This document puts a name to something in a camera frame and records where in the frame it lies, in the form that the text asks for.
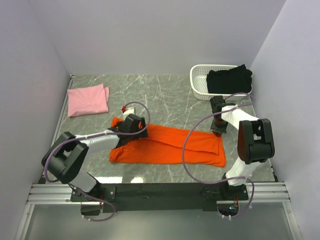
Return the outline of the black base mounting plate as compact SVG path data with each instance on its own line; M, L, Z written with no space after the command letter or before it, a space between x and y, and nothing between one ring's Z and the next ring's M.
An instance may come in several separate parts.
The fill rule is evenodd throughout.
M246 201L246 186L189 183L101 183L90 196L118 211L218 210L218 201Z

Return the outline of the aluminium frame rail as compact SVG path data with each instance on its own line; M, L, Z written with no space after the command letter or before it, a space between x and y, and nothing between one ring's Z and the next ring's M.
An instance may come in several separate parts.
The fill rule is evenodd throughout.
M26 239L36 206L69 204L71 192L68 185L48 184L43 179L40 179L37 184L32 184L15 239Z

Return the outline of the orange t shirt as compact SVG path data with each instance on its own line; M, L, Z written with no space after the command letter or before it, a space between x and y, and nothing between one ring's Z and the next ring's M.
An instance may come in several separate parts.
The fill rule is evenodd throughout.
M174 165L182 163L226 166L222 137L211 132L193 131L150 124L140 135L129 136L129 142L109 153L109 161L124 164Z

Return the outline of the black t shirt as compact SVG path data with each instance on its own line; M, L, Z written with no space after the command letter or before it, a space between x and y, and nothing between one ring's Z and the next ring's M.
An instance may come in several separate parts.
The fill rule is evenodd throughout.
M206 77L209 94L249 93L253 72L245 64L228 70L210 70Z

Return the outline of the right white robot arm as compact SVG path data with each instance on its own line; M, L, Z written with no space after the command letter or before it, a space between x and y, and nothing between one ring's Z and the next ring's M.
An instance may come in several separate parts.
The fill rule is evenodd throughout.
M228 103L220 95L210 99L212 113L211 131L216 136L226 133L227 126L237 130L238 158L225 174L228 179L219 187L222 198L230 200L237 194L237 189L244 185L254 170L275 155L272 125L267 118L257 118L235 103Z

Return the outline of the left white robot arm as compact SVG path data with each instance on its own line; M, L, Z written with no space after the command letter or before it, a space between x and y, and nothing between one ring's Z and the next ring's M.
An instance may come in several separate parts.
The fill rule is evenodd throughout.
M146 138L144 117L133 113L105 131L75 136L64 132L44 155L41 164L47 176L51 173L56 182L69 184L82 190L88 201L103 198L100 182L87 172L81 171L86 156L102 150L113 150L127 145L130 141Z

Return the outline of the folded pink t shirt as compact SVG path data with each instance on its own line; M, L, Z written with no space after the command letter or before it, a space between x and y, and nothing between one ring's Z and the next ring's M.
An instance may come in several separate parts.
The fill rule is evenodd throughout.
M110 89L104 84L68 89L67 116L79 117L109 112Z

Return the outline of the white perforated plastic basket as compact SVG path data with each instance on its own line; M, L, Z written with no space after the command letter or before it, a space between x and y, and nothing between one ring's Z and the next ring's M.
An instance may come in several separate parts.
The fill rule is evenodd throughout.
M189 73L193 95L208 101L222 96L227 101L240 101L252 92L253 72L245 64L197 64Z

